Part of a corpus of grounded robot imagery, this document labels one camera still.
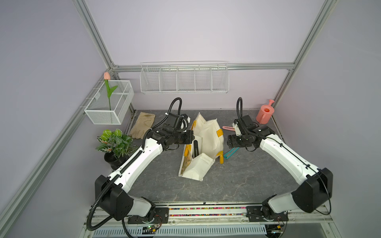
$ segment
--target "vent grille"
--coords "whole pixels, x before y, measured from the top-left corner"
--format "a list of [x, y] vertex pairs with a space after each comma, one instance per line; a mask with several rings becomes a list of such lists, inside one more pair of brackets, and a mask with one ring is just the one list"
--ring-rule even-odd
[[[127, 228], [132, 235], [139, 237], [152, 236], [142, 235], [143, 226]], [[157, 230], [155, 236], [221, 236], [221, 235], [266, 235], [264, 225], [189, 225], [189, 226], [163, 226]], [[126, 237], [123, 228], [104, 227], [99, 228], [93, 234], [94, 238], [119, 238]]]

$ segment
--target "white wire basket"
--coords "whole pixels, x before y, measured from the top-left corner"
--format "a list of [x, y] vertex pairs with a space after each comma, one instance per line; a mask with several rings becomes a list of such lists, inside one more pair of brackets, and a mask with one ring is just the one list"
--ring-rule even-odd
[[229, 91], [227, 62], [183, 65], [147, 64], [149, 65], [142, 63], [140, 72], [140, 87], [144, 94], [227, 93]]
[[131, 83], [128, 80], [109, 80], [110, 88], [118, 87], [111, 94], [110, 105], [107, 97], [107, 89], [104, 82], [96, 92], [95, 96], [85, 107], [85, 113], [94, 124], [120, 125], [126, 115], [128, 107], [134, 96]]

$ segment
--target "metal frame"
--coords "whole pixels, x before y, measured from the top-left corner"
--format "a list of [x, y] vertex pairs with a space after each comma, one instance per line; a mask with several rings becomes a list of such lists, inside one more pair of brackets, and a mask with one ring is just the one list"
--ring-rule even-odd
[[[113, 74], [114, 77], [119, 80], [118, 73], [119, 72], [140, 72], [140, 65], [131, 65], [131, 66], [116, 66], [114, 65], [111, 57], [106, 49], [104, 42], [95, 26], [94, 20], [92, 19], [90, 12], [86, 6], [84, 0], [72, 0], [75, 7], [78, 10], [79, 15], [81, 16], [86, 29], [88, 30], [90, 37], [92, 38], [95, 47], [99, 51], [106, 67], [108, 68], [108, 72]], [[319, 31], [324, 25], [325, 20], [332, 12], [334, 6], [336, 5], [338, 0], [326, 0], [318, 14], [318, 17], [313, 24], [312, 29], [310, 30], [305, 42], [301, 50], [299, 51], [295, 61], [293, 63], [254, 63], [254, 64], [230, 64], [228, 66], [229, 70], [254, 70], [254, 69], [288, 69], [289, 73], [287, 74], [284, 82], [282, 83], [276, 97], [274, 107], [277, 105], [279, 100], [281, 99], [284, 91], [286, 90], [288, 84], [291, 82], [296, 70], [300, 66], [300, 63], [303, 61], [305, 55], [310, 49], [313, 41], [318, 35]], [[4, 209], [4, 211], [0, 215], [0, 238], [5, 237], [10, 231], [13, 224], [17, 221], [18, 217], [21, 215], [24, 208], [27, 206], [28, 202], [31, 200], [38, 187], [41, 185], [42, 181], [46, 177], [47, 173], [50, 171], [61, 152], [69, 142], [70, 138], [82, 122], [84, 118], [83, 108], [88, 104], [88, 101], [93, 97], [95, 93], [95, 89], [97, 89], [100, 84], [103, 82], [103, 77], [100, 78], [99, 82], [97, 82], [94, 89], [88, 94], [85, 101], [82, 105], [77, 109], [75, 114], [72, 116], [70, 121], [66, 124], [64, 129], [61, 131], [59, 136], [54, 140], [53, 144], [50, 146], [48, 151], [41, 158], [40, 162], [37, 164], [35, 169], [23, 183], [21, 188], [17, 191], [15, 196], [12, 198], [10, 203]], [[132, 105], [130, 105], [131, 119], [132, 121], [135, 110]]]
[[304, 60], [305, 56], [307, 55], [309, 49], [311, 48], [312, 44], [314, 43], [317, 35], [319, 34], [320, 30], [322, 29], [325, 21], [327, 20], [328, 16], [332, 13], [333, 9], [335, 8], [337, 2], [339, 0], [325, 0], [323, 3], [322, 8], [320, 9], [319, 14], [317, 15], [314, 24], [312, 25], [312, 28], [310, 32], [308, 33], [308, 36], [306, 40], [304, 41], [301, 49], [299, 50], [299, 53], [297, 54], [295, 61], [294, 61], [294, 68], [288, 70], [288, 74], [286, 75], [285, 80], [283, 81], [282, 85], [280, 86], [275, 98], [274, 98], [274, 104], [272, 105], [274, 108], [278, 105], [280, 99], [282, 98], [284, 92], [286, 91], [287, 87], [289, 86], [290, 82], [292, 81], [295, 72], [299, 69], [302, 61]]
[[[169, 67], [169, 64], [164, 65], [155, 65], [155, 67]], [[193, 65], [183, 65], [184, 67], [192, 67]], [[242, 64], [228, 64], [228, 70], [255, 70], [255, 69], [294, 69], [294, 63], [242, 63]], [[140, 72], [142, 70], [141, 65], [117, 65], [113, 68], [114, 72], [122, 73], [122, 72]]]

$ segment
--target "artificial plant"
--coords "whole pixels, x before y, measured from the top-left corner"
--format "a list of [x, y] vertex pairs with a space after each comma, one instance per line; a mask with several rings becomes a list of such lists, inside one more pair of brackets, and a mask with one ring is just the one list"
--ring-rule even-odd
[[109, 85], [109, 80], [111, 79], [111, 76], [108, 72], [105, 72], [104, 75], [103, 75], [103, 79], [104, 79], [104, 84], [106, 85], [106, 89], [107, 89], [107, 97], [109, 98], [109, 107], [110, 107], [110, 111], [111, 111], [111, 102], [110, 102], [110, 97], [111, 97], [111, 94], [112, 92], [115, 91], [115, 89], [118, 87], [118, 85], [110, 88], [110, 85]]
[[104, 130], [103, 134], [98, 136], [97, 139], [101, 145], [96, 149], [106, 153], [114, 152], [117, 159], [124, 155], [131, 156], [137, 149], [137, 146], [132, 145], [132, 138], [123, 134], [119, 129], [113, 132]]

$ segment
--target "black joint housing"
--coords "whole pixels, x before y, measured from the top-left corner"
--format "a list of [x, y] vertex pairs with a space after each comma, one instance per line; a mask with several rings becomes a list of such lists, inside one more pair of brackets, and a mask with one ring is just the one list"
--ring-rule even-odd
[[192, 130], [187, 130], [189, 126], [187, 119], [186, 114], [169, 113], [163, 127], [150, 131], [147, 138], [156, 140], [158, 144], [162, 145], [163, 150], [168, 150], [169, 146], [173, 144], [191, 144], [194, 136]]
[[[95, 198], [111, 181], [103, 175], [95, 180]], [[107, 193], [101, 198], [99, 207], [112, 215], [115, 220], [121, 220], [130, 212], [134, 199], [131, 198], [120, 186], [112, 184]]]
[[[229, 135], [227, 137], [227, 145], [229, 148], [235, 147], [250, 147], [254, 146], [258, 148], [261, 144], [262, 139], [266, 139], [264, 137], [269, 136], [271, 134], [275, 134], [273, 130], [271, 130], [268, 126], [257, 126], [250, 118], [249, 115], [243, 116], [243, 123], [241, 123], [238, 119], [234, 120], [234, 123], [237, 124], [239, 130], [241, 131], [240, 136], [237, 135]], [[251, 131], [252, 133], [257, 134], [258, 136], [248, 134], [246, 130]]]
[[327, 168], [307, 177], [295, 191], [292, 197], [296, 205], [305, 212], [313, 212], [332, 197], [333, 174]]

